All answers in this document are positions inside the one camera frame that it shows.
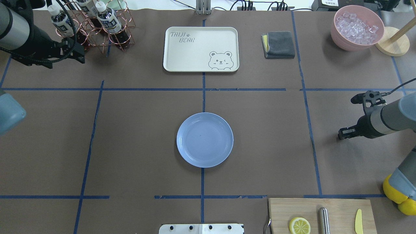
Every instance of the white bracket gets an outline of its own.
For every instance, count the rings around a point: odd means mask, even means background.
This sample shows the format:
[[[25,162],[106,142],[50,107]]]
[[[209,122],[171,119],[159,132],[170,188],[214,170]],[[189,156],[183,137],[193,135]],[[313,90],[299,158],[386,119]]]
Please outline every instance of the white bracket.
[[[244,234],[243,224],[164,224],[159,234]]]
[[[211,14],[211,0],[196,0],[196,14],[210,15]]]

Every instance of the ice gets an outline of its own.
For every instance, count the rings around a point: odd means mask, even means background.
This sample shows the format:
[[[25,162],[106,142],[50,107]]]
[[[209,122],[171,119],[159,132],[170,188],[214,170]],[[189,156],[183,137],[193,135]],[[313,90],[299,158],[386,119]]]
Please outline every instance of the ice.
[[[337,18],[335,26],[349,41],[361,45],[372,44],[377,39],[377,26],[369,26],[354,13],[345,11]]]

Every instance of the bear drawing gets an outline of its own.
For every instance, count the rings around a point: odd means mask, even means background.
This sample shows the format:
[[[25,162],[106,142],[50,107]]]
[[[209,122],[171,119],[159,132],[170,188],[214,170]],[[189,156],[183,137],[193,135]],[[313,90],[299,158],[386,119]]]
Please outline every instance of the bear drawing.
[[[209,53],[211,59],[209,60],[208,66],[212,70],[231,70],[234,66],[231,60],[231,52],[227,51],[223,54],[212,51]]]

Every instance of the round plate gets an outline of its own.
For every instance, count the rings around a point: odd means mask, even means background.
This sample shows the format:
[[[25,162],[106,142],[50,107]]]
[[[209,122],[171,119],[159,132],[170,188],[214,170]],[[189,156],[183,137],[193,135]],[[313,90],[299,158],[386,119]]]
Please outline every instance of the round plate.
[[[179,127],[176,145],[185,161],[196,167],[213,167],[231,153],[233,132],[220,116],[203,112],[190,116]]]

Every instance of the lemon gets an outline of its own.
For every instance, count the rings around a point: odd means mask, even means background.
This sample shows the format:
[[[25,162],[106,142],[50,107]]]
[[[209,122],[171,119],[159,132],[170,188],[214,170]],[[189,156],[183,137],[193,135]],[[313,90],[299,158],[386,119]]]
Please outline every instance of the lemon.
[[[290,221],[289,230],[292,234],[309,234],[311,232],[311,225],[306,219],[296,217]]]
[[[408,198],[406,201],[397,205],[399,210],[405,215],[416,215],[416,201]]]
[[[388,199],[394,201],[397,204],[400,204],[400,203],[406,201],[407,196],[404,195],[403,193],[397,191],[397,189],[393,188],[389,184],[390,176],[391,176],[391,174],[383,182],[384,194],[387,196]]]

